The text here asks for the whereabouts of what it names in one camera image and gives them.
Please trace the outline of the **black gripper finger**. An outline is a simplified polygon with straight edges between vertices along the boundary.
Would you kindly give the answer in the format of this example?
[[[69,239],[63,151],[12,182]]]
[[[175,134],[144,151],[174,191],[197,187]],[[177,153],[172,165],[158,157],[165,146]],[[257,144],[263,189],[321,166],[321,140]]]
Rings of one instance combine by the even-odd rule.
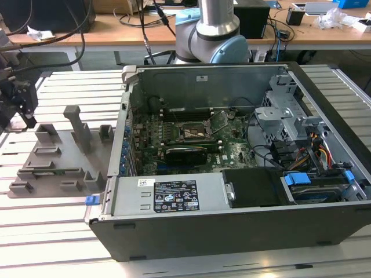
[[[18,113],[28,128],[34,128],[37,121],[34,112],[38,106],[37,90],[29,81],[15,81],[14,102]]]
[[[15,85],[1,85],[1,130],[6,129],[16,113],[11,102],[14,90]]]

